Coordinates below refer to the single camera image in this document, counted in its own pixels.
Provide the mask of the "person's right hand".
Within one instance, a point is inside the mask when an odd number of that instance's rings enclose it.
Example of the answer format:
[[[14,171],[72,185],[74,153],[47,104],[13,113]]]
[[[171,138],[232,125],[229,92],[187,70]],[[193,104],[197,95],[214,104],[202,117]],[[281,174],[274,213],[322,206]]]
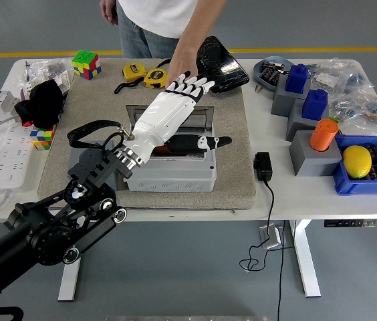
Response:
[[[102,17],[110,25],[118,25],[117,0],[100,0]]]

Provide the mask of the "person's left hand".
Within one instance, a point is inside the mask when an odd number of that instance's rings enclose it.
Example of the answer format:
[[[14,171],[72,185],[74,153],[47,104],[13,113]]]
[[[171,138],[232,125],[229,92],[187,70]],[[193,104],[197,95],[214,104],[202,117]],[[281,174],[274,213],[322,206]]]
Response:
[[[198,75],[197,52],[176,48],[170,61],[166,87],[169,87],[181,74],[190,72],[190,77]]]

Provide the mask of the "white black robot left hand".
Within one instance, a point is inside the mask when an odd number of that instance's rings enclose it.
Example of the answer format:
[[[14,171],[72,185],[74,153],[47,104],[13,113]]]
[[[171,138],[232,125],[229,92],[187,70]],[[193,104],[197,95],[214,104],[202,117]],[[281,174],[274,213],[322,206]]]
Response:
[[[186,72],[158,94],[136,121],[134,138],[124,144],[137,166],[145,165],[153,151],[166,156],[198,155],[232,143],[228,136],[176,133],[214,84],[207,78],[190,78]]]

